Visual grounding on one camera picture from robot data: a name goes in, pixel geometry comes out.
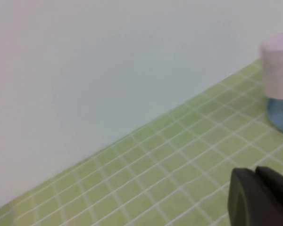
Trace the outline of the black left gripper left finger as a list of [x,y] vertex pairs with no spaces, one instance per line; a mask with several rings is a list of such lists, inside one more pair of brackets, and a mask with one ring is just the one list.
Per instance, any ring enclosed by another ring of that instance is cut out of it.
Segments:
[[231,172],[228,215],[232,226],[283,226],[283,205],[247,168]]

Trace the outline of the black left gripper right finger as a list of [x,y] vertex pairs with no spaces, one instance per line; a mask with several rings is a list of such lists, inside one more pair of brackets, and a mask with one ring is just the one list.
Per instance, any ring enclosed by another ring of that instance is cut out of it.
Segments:
[[265,166],[257,166],[255,173],[275,196],[275,198],[283,205],[283,175]]

